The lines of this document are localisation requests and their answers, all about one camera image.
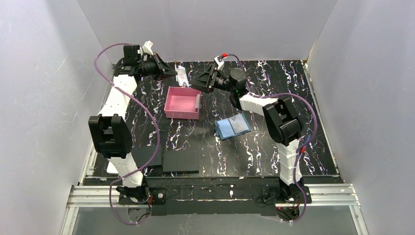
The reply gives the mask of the translucent credit card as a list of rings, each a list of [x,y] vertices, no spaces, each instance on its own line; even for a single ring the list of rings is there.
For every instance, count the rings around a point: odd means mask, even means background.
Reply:
[[[185,68],[183,66],[177,66],[175,68],[177,75],[176,75],[176,81],[179,83],[179,86],[181,87],[189,87],[189,81],[187,78],[187,73],[185,71]]]

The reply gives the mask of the pink plastic tray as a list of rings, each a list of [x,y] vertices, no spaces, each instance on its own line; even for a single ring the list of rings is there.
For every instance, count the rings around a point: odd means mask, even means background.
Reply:
[[[168,88],[164,112],[167,118],[198,120],[200,112],[195,112],[195,100],[199,90],[187,87]]]

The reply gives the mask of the blue leather card holder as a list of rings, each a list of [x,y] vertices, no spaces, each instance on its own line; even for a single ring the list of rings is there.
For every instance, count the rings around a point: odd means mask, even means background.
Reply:
[[[250,132],[252,129],[243,113],[215,121],[215,131],[221,140],[233,138]]]

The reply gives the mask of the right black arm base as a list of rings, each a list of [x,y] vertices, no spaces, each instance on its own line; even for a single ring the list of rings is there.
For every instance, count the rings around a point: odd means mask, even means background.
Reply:
[[[256,200],[261,204],[312,203],[311,192],[306,186],[302,188],[302,191],[295,187],[294,191],[290,192],[277,187],[262,188]]]

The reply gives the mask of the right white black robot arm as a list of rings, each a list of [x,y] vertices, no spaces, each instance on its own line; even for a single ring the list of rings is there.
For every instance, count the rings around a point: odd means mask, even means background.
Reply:
[[[298,167],[298,150],[303,124],[289,100],[263,98],[250,92],[248,77],[243,68],[233,68],[225,74],[224,54],[214,59],[214,64],[190,80],[190,87],[204,93],[214,89],[230,93],[233,107],[265,118],[268,133],[277,144],[280,162],[279,196],[294,198],[303,188],[302,174]]]

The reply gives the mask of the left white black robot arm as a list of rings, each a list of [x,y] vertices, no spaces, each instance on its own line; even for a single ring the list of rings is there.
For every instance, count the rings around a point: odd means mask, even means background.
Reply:
[[[125,122],[129,102],[144,105],[133,97],[142,77],[156,81],[174,77],[177,72],[152,50],[153,43],[144,45],[123,43],[123,57],[116,63],[114,77],[109,79],[111,89],[105,104],[96,116],[91,116],[88,126],[96,152],[103,155],[117,170],[122,186],[116,190],[126,197],[144,200],[149,196],[144,175],[132,156],[132,135]]]

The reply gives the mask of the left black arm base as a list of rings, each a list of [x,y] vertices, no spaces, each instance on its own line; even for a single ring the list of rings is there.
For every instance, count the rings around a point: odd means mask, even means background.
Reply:
[[[166,202],[166,188],[118,186],[116,191],[119,193],[120,205],[164,205]]]

